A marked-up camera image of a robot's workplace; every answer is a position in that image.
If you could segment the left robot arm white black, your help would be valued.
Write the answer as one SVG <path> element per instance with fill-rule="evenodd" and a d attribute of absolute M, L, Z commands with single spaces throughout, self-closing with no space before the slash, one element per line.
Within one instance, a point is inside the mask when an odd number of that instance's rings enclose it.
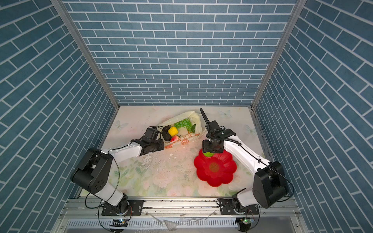
<path fill-rule="evenodd" d="M 164 150 L 163 139 L 135 139 L 128 145 L 115 149 L 90 148 L 71 174 L 71 181 L 115 208 L 127 208 L 127 196 L 108 179 L 112 165 L 130 158 Z"/>

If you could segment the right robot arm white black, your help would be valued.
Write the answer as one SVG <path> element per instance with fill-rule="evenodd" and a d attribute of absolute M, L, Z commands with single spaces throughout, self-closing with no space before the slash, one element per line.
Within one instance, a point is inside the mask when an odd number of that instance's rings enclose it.
<path fill-rule="evenodd" d="M 271 162 L 254 152 L 245 145 L 230 129 L 210 129 L 207 139 L 203 141 L 203 152 L 222 152 L 232 154 L 251 173 L 253 183 L 233 195 L 232 203 L 238 213 L 249 206 L 259 205 L 268 209 L 284 198 L 288 192 L 288 180 L 283 166 L 278 162 Z"/>

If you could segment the yellow lemon toy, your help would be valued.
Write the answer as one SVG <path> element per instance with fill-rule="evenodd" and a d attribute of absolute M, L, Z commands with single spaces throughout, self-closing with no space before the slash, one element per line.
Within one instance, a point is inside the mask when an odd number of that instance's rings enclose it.
<path fill-rule="evenodd" d="M 174 137 L 174 136 L 176 136 L 178 134 L 178 129 L 175 126 L 173 126 L 170 129 L 168 129 L 168 134 L 171 137 Z"/>

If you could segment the red flower-shaped plastic plate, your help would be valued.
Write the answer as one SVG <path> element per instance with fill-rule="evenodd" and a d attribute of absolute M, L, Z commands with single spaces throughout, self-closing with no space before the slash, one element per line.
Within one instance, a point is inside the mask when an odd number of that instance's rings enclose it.
<path fill-rule="evenodd" d="M 205 157 L 200 149 L 194 159 L 197 177 L 207 182 L 211 187 L 219 187 L 222 184 L 229 184 L 234 179 L 237 171 L 237 164 L 233 155 L 227 151 L 215 153 L 213 157 Z"/>

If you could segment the green lime toy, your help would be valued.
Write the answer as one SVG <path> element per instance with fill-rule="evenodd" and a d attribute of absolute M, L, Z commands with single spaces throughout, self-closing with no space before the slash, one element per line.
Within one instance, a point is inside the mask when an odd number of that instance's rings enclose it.
<path fill-rule="evenodd" d="M 203 155 L 205 157 L 213 157 L 215 155 L 215 153 L 211 153 L 211 152 L 203 152 Z"/>

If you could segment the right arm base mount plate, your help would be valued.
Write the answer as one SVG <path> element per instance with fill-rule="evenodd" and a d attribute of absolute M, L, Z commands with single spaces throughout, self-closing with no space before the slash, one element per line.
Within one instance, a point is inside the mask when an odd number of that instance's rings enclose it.
<path fill-rule="evenodd" d="M 216 199 L 216 204 L 220 209 L 221 215 L 258 215 L 258 205 L 242 206 L 236 199 Z"/>

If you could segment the yellowish plastic fruit-print bag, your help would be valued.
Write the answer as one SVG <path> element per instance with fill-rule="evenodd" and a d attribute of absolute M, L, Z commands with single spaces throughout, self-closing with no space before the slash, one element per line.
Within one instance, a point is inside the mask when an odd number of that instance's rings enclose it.
<path fill-rule="evenodd" d="M 201 121 L 201 114 L 195 112 L 195 111 L 188 111 L 184 112 L 182 114 L 179 114 L 175 117 L 172 117 L 164 122 L 162 122 L 159 127 L 159 131 L 162 132 L 163 127 L 165 126 L 170 126 L 173 127 L 175 124 L 183 119 L 189 118 L 190 122 L 192 123 L 192 128 L 191 132 L 188 132 L 186 128 L 180 128 L 178 129 L 178 136 L 179 139 L 174 142 L 167 142 L 164 140 L 164 148 L 165 149 L 171 149 L 171 148 L 176 148 L 177 146 L 180 145 L 186 145 L 188 143 L 197 141 L 200 139 L 202 136 L 206 134 L 206 129 L 203 128 L 203 124 Z"/>

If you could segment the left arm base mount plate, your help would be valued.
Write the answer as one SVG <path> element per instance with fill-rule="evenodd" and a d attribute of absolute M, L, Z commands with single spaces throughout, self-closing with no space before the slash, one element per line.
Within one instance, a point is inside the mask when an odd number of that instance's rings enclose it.
<path fill-rule="evenodd" d="M 124 200 L 116 206 L 104 203 L 102 206 L 102 216 L 140 216 L 143 205 L 144 200 Z"/>

